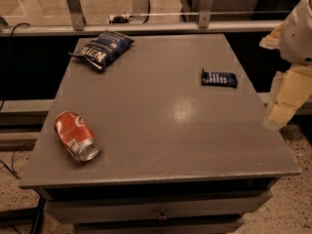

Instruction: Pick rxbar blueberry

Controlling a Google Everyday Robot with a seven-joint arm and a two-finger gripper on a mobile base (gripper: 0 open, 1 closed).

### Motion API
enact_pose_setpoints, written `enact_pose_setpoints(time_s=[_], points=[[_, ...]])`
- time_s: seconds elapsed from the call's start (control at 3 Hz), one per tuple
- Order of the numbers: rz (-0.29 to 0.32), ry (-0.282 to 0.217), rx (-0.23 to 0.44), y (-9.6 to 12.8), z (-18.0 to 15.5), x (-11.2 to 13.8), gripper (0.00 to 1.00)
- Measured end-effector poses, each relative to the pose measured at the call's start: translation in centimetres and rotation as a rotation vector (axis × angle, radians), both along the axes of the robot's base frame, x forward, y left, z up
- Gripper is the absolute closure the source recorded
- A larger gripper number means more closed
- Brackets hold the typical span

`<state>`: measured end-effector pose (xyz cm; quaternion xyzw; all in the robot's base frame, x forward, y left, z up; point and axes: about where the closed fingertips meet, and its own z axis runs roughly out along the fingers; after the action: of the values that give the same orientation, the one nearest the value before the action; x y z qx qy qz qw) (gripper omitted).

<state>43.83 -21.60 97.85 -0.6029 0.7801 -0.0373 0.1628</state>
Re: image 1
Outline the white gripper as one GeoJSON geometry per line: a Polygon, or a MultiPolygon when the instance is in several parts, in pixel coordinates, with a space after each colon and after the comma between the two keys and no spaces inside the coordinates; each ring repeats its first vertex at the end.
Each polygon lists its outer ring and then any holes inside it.
{"type": "Polygon", "coordinates": [[[280,49],[282,59],[296,63],[287,72],[278,71],[272,81],[263,126],[277,131],[285,127],[312,97],[311,0],[300,0],[283,26],[277,26],[263,37],[259,46],[268,50],[280,49]]]}

